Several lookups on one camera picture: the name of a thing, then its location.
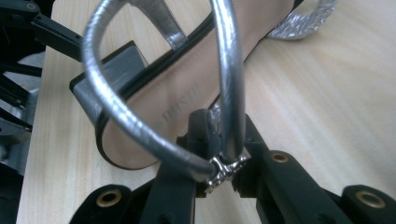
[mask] screw hole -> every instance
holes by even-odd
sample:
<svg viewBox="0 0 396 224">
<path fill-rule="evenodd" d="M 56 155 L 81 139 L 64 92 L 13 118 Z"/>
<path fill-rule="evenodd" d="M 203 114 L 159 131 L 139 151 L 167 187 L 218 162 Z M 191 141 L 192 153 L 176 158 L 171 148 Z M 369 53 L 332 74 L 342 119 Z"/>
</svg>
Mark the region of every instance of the screw hole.
<svg viewBox="0 0 396 224">
<path fill-rule="evenodd" d="M 356 197 L 361 201 L 362 203 L 373 207 L 373 208 L 383 208 L 386 206 L 384 200 L 375 194 L 367 191 L 367 190 L 361 190 L 356 192 Z"/>
<path fill-rule="evenodd" d="M 99 207 L 110 207 L 121 200 L 121 192 L 119 189 L 107 190 L 99 195 L 96 204 Z"/>
<path fill-rule="evenodd" d="M 289 160 L 289 157 L 287 157 L 286 155 L 281 154 L 281 153 L 273 153 L 272 159 L 273 159 L 273 161 L 276 161 L 276 162 L 287 162 Z"/>
<path fill-rule="evenodd" d="M 31 3 L 27 4 L 26 7 L 31 9 L 31 10 L 35 9 L 35 5 L 33 5 Z"/>
</svg>

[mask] silver strap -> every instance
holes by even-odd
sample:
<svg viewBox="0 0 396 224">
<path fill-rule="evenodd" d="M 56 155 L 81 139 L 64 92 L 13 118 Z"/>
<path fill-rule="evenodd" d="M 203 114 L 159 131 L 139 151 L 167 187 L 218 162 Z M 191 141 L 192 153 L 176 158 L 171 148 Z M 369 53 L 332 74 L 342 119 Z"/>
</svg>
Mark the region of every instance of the silver strap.
<svg viewBox="0 0 396 224">
<path fill-rule="evenodd" d="M 99 45 L 111 19 L 128 2 L 130 1 L 104 0 L 93 13 L 82 42 L 82 58 L 87 70 L 87 79 L 106 112 L 138 144 L 162 162 L 172 165 L 196 181 L 209 182 L 213 176 L 218 175 L 219 170 L 215 168 L 215 165 L 158 135 L 121 100 L 104 77 L 105 72 L 98 52 Z M 222 111 L 232 111 L 221 114 L 223 130 L 229 128 L 227 125 L 236 123 L 236 127 L 231 128 L 231 131 L 227 130 L 223 137 L 225 139 L 223 148 L 229 148 L 224 150 L 222 155 L 227 160 L 237 162 L 243 149 L 243 131 L 245 130 L 240 40 L 237 36 L 232 1 L 212 0 L 212 6 L 218 29 L 220 90 L 221 98 L 224 98 L 222 106 L 229 108 Z"/>
<path fill-rule="evenodd" d="M 336 0 L 319 0 L 317 7 L 308 16 L 291 12 L 268 37 L 281 40 L 302 39 L 314 33 L 327 20 L 336 3 Z"/>
<path fill-rule="evenodd" d="M 130 4 L 148 17 L 172 49 L 177 49 L 187 42 L 186 35 L 163 0 L 130 0 Z"/>
</svg>

